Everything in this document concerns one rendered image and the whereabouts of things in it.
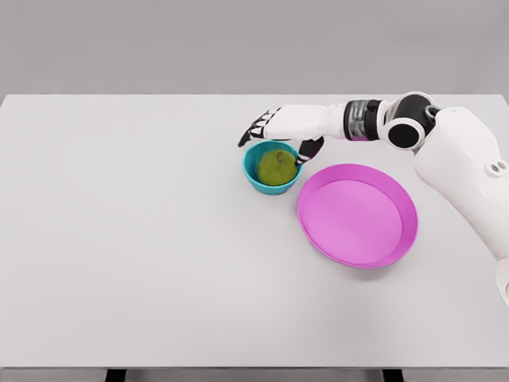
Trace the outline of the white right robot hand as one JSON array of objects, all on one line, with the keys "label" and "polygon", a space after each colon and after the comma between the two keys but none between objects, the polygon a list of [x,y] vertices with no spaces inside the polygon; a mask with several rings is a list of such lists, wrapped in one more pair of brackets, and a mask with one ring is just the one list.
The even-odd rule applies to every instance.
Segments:
[{"label": "white right robot hand", "polygon": [[324,107],[313,105],[284,105],[266,111],[243,133],[238,147],[255,139],[300,141],[294,162],[300,167],[313,159],[324,145],[324,132],[320,131],[323,112]]}]

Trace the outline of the green apple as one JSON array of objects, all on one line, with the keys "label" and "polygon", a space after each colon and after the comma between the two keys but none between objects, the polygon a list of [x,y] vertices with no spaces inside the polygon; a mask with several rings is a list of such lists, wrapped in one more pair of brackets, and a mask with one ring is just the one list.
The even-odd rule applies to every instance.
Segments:
[{"label": "green apple", "polygon": [[297,175],[295,157],[286,150],[267,151],[258,162],[257,175],[265,185],[284,185]]}]

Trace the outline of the blue bowl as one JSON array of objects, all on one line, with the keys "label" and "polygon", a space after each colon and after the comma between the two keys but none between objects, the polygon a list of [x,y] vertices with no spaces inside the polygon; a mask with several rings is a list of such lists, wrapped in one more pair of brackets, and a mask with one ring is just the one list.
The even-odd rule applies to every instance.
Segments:
[{"label": "blue bowl", "polygon": [[[280,186],[268,186],[258,179],[257,175],[257,165],[261,157],[264,153],[271,150],[286,150],[289,151],[295,157],[295,165],[297,166],[297,175],[296,177]],[[278,195],[286,192],[289,188],[293,186],[296,180],[301,175],[301,166],[296,164],[297,160],[297,151],[285,142],[279,141],[263,141],[260,143],[254,144],[251,148],[247,150],[243,157],[243,171],[247,177],[247,180],[257,189],[259,192],[267,194],[267,195]]]}]

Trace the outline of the pink plate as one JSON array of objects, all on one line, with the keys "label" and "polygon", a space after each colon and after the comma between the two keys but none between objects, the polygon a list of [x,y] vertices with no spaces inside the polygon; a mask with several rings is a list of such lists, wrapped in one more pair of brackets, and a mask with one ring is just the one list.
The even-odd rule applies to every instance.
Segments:
[{"label": "pink plate", "polygon": [[358,164],[315,173],[301,188],[297,216],[320,253],[349,267],[391,265],[418,236],[418,212],[408,192],[386,173]]}]

